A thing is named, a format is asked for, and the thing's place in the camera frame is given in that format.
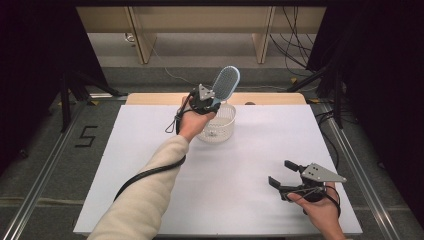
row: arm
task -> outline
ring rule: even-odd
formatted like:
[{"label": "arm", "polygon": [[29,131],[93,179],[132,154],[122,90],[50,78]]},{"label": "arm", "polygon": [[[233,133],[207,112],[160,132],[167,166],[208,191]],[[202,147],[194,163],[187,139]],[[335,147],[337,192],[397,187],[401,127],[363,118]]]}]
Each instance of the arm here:
[{"label": "arm", "polygon": [[[326,186],[335,189],[333,182],[326,183]],[[327,194],[337,199],[337,194],[332,188],[327,188]],[[346,239],[339,224],[337,208],[329,199],[324,198],[319,202],[311,203],[295,193],[290,193],[288,197],[306,211],[309,220],[326,240]]]},{"label": "arm", "polygon": [[[214,116],[214,113],[185,113],[179,134],[166,140],[140,172],[181,160],[188,152],[190,141]],[[88,239],[154,238],[168,208],[179,170],[178,167],[153,174],[128,186],[103,215]]]}]

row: human hand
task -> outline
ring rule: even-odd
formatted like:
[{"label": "human hand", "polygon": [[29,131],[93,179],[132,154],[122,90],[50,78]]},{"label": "human hand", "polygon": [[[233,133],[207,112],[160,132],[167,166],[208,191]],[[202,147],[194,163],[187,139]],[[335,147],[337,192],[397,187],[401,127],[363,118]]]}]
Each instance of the human hand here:
[{"label": "human hand", "polygon": [[[183,97],[181,106],[186,101],[187,97]],[[183,136],[187,139],[188,142],[199,133],[202,132],[206,124],[216,116],[216,113],[210,112],[204,115],[198,114],[194,111],[188,111],[183,114],[183,117],[180,122],[180,132],[178,135]]]},{"label": "human hand", "polygon": [[[333,199],[339,200],[335,191],[336,188],[334,182],[327,182],[325,185],[329,186],[327,188],[327,194]],[[318,202],[308,202],[296,193],[290,193],[287,197],[305,210],[311,223],[322,233],[325,239],[345,239],[339,224],[339,213],[337,207],[330,201],[330,199],[323,198]]]}]

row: clear plastic container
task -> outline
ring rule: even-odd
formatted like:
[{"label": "clear plastic container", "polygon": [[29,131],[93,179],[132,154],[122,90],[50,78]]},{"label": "clear plastic container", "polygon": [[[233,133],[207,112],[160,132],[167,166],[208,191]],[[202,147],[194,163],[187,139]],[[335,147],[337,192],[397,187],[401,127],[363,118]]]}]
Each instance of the clear plastic container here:
[{"label": "clear plastic container", "polygon": [[227,103],[221,104],[215,118],[209,121],[197,137],[208,143],[224,142],[233,134],[235,118],[235,107]]}]

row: floor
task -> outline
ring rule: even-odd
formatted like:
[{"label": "floor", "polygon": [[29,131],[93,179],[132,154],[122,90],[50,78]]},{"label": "floor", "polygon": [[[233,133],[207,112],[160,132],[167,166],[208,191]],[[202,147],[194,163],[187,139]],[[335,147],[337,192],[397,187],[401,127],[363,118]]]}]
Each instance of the floor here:
[{"label": "floor", "polygon": [[[193,84],[212,81],[217,71],[227,65],[238,67],[244,76],[237,91],[284,91],[292,81],[302,79],[300,75],[310,74],[284,57],[272,42],[266,62],[258,64],[248,34],[160,34],[154,44],[155,52],[145,65],[139,64],[135,47],[124,34],[89,36],[109,85],[121,92],[186,91]],[[290,39],[290,35],[273,37],[287,50],[282,37]],[[313,41],[313,35],[300,37],[305,48],[312,47],[309,38]],[[301,55],[298,47],[290,46],[289,53],[305,63],[304,52]],[[320,114],[330,110],[331,99],[316,102],[316,85],[312,83],[300,92],[311,100],[314,113]],[[89,91],[101,93],[93,87]],[[58,98],[28,145],[29,156],[16,159],[0,177],[0,232],[6,236],[10,224],[19,225],[13,228],[15,238],[9,234],[7,239],[85,239],[73,233],[73,226],[125,98],[94,99],[89,104],[71,102],[74,103],[72,130],[60,132],[62,116]],[[342,119],[343,130],[332,119],[321,127],[323,136],[328,137],[325,139],[333,160],[339,162],[340,175],[351,179],[344,186],[363,234],[349,237],[424,239],[423,229],[384,168],[378,165],[378,156],[347,103],[343,104]],[[95,136],[90,147],[78,147],[90,145],[89,139],[81,138],[82,132]]]}]

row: gray carpet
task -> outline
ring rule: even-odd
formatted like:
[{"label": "gray carpet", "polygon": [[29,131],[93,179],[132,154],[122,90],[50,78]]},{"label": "gray carpet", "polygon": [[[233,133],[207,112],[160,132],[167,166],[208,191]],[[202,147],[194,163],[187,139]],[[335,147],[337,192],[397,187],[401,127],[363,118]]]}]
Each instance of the gray carpet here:
[{"label": "gray carpet", "polygon": [[[183,77],[193,83],[212,83],[219,68],[170,68],[168,70],[173,75]],[[280,89],[263,86],[270,85],[279,88],[290,86],[287,79],[291,74],[284,69],[240,69],[240,71],[243,82],[240,84],[242,88],[237,91],[276,92]],[[105,68],[104,72],[110,86],[121,92],[188,92],[193,87],[192,84],[181,79],[170,77],[163,68]],[[314,85],[316,83],[305,89],[313,88]],[[88,87],[88,89],[91,92],[101,92],[94,87]],[[304,95],[306,98],[314,97],[313,91],[304,92]],[[51,116],[45,117],[28,145],[29,157],[14,161],[0,177],[0,231],[2,232],[7,229],[7,225],[32,187],[32,183],[37,178],[58,139],[62,127],[61,109],[58,102],[59,100],[56,100],[51,105]],[[97,105],[84,107],[20,239],[84,239],[83,236],[72,232],[73,226],[79,216],[122,104],[125,102],[104,100]],[[320,104],[311,105],[311,107],[315,114],[322,112]],[[384,169],[377,165],[379,159],[360,124],[352,123],[356,120],[351,112],[346,111],[343,115],[344,131],[349,142],[367,175],[372,178],[372,184],[390,213],[401,239],[424,239],[423,230],[402,200],[390,177]],[[97,126],[86,130],[86,135],[95,136],[95,139],[91,147],[76,147],[76,145],[90,142],[89,139],[80,138],[81,132],[86,126]],[[322,124],[322,129],[338,146],[328,122]],[[328,141],[327,146],[333,160],[336,161],[336,152]],[[364,231],[362,235],[352,236],[352,238],[355,240],[384,239],[340,147],[337,148],[339,153],[338,171],[340,175],[348,178],[348,182],[344,186]],[[308,236],[286,239],[322,238]]]}]

